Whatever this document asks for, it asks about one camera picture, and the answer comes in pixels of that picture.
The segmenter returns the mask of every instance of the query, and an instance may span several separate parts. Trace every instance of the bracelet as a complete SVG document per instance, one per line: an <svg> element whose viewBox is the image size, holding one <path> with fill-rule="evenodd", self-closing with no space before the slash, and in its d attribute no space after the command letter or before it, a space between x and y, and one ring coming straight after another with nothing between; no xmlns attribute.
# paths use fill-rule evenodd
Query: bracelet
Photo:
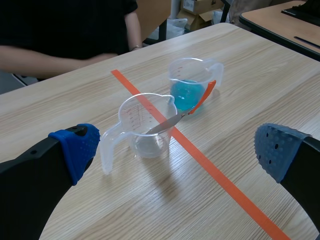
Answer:
<svg viewBox="0 0 320 240"><path fill-rule="evenodd" d="M142 46L140 46L140 45L136 45L136 46L134 46L133 48L131 48L131 50L130 50L130 52L131 51L133 51L133 50L135 50L135 49L142 49Z"/></svg>

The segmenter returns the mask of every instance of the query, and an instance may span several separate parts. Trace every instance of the blue liquid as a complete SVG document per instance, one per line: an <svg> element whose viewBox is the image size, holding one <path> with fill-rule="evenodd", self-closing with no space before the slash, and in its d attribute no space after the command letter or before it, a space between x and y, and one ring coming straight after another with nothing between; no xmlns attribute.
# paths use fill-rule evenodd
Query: blue liquid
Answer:
<svg viewBox="0 0 320 240"><path fill-rule="evenodd" d="M196 83L196 81L177 81L171 86L170 93L174 96L174 104L181 111L193 108L205 93L205 88L201 84L188 83Z"/></svg>

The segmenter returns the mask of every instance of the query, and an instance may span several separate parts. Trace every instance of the person's hand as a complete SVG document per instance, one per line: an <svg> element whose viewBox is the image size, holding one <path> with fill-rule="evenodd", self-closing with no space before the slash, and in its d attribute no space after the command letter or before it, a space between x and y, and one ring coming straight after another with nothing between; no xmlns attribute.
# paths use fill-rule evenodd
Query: person's hand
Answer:
<svg viewBox="0 0 320 240"><path fill-rule="evenodd" d="M100 54L98 56L94 56L92 58L89 58L89 59L86 59L86 60L82 60L83 66L81 66L81 67L85 67L85 66L89 66L89 65L92 65L92 64L96 64L96 63L102 62L104 60L114 58L116 56L118 56L118 55L115 54L115 53L103 53L103 54Z"/></svg>

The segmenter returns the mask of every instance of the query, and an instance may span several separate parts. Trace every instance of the measuring cup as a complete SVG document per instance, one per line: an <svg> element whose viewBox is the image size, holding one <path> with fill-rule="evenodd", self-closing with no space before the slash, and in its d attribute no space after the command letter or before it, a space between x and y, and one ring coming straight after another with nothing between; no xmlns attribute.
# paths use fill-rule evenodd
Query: measuring cup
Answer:
<svg viewBox="0 0 320 240"><path fill-rule="evenodd" d="M151 114L160 112L166 119L178 113L171 95L141 93L128 98L119 108L119 122L107 130L100 142L103 172L108 175L113 167L114 147L127 138L133 152L142 158L156 158L169 148L171 131L146 134L159 122Z"/></svg>
<svg viewBox="0 0 320 240"><path fill-rule="evenodd" d="M224 65L212 58L180 58L169 65L168 71L174 104L185 111L197 105L209 82L216 80L215 87L221 85Z"/></svg>

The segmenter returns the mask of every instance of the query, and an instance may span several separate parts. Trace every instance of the table edge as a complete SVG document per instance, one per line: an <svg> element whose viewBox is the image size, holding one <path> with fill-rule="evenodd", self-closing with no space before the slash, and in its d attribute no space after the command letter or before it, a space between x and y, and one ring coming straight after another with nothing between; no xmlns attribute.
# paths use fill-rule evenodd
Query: table edge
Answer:
<svg viewBox="0 0 320 240"><path fill-rule="evenodd" d="M254 31L257 31L258 33L267 34L267 36L265 36L266 39L273 41L277 44L280 44L284 47L287 47L291 50L294 50L295 52L298 52L300 54L303 54L309 58L312 58L312 59L320 62L320 53L318 53L310 48L307 48L303 45L300 45L290 39L287 39L287 38L273 32L273 31L268 30L268 29L266 29L256 23L248 20L247 18L242 16L242 14L239 16L239 21L240 21L240 23L246 25L247 27L253 29Z"/></svg>

